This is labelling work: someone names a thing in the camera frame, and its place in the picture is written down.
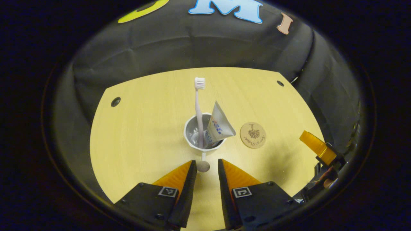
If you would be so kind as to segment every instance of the light wood tabletop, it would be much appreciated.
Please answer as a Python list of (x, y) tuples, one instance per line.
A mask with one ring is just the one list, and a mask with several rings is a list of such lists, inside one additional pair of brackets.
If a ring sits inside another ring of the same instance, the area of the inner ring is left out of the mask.
[[(183, 136), (195, 114), (194, 78), (202, 112), (218, 101), (237, 132), (207, 156), (210, 170), (197, 173), (187, 230), (224, 228), (217, 160), (225, 159), (261, 182), (274, 181), (290, 196), (314, 176), (316, 154), (299, 140), (304, 130), (323, 140), (319, 125), (294, 87), (277, 72), (234, 67), (183, 69), (153, 74), (107, 88), (90, 135), (92, 167), (104, 193), (120, 200), (139, 182), (153, 183), (189, 160), (200, 161)], [(112, 107), (113, 99), (120, 103)], [(247, 122), (266, 134), (261, 148), (240, 139)]]

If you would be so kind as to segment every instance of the white toothbrush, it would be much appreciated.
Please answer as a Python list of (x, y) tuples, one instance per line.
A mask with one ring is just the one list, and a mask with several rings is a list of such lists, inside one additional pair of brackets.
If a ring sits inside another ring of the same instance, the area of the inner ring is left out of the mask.
[(196, 89), (196, 114), (197, 114), (197, 123), (199, 124), (199, 148), (204, 147), (204, 129), (203, 129), (203, 114), (200, 110), (199, 105), (199, 89), (204, 89), (206, 87), (206, 79), (196, 77), (194, 79), (194, 87)]

